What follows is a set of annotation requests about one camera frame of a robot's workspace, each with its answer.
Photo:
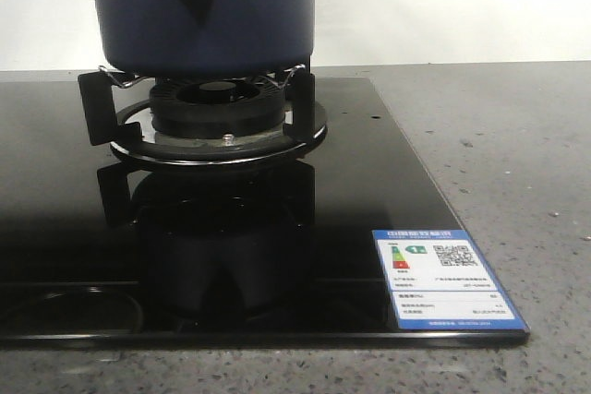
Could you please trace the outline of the black metal pot support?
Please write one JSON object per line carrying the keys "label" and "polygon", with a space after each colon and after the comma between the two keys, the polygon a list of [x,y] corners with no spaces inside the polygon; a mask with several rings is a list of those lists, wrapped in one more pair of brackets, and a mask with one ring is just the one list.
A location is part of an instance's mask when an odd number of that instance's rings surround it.
{"label": "black metal pot support", "polygon": [[147,99],[117,110],[113,89],[131,89],[140,81],[128,73],[98,71],[82,74],[78,85],[90,143],[107,144],[122,159],[152,166],[223,167],[305,156],[328,132],[324,108],[316,100],[314,76],[303,65],[279,77],[157,78],[151,89],[169,80],[255,80],[271,83],[284,94],[284,119],[277,126],[249,136],[225,134],[220,138],[185,138],[165,135],[152,125],[150,92]]}

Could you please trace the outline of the dark blue cooking pot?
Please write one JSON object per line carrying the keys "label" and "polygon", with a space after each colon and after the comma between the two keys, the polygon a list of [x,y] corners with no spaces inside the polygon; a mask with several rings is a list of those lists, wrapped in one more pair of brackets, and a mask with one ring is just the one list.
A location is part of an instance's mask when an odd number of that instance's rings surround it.
{"label": "dark blue cooking pot", "polygon": [[115,68],[160,78],[246,76],[306,62],[315,0],[95,0]]}

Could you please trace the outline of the black round gas burner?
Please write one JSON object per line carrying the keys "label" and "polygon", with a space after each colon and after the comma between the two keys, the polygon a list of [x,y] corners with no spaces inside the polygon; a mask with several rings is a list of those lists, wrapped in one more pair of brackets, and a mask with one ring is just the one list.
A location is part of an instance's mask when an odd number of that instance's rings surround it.
{"label": "black round gas burner", "polygon": [[283,92],[267,81],[169,80],[150,90],[152,125],[168,136],[253,135],[284,119]]}

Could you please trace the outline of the blue white energy label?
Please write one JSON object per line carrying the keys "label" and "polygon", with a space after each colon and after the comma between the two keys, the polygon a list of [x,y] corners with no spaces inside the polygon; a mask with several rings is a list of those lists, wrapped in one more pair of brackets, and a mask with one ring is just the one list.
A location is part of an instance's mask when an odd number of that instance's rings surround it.
{"label": "blue white energy label", "polygon": [[466,231],[375,230],[372,235],[399,328],[527,331]]}

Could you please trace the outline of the black glass gas cooktop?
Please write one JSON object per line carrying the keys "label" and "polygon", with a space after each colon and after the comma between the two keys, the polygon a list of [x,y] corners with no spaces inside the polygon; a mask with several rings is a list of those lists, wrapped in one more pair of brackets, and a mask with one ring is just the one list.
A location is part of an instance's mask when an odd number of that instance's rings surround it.
{"label": "black glass gas cooktop", "polygon": [[77,80],[1,84],[5,348],[508,347],[401,329],[372,232],[464,230],[363,78],[309,154],[152,166],[88,141]]}

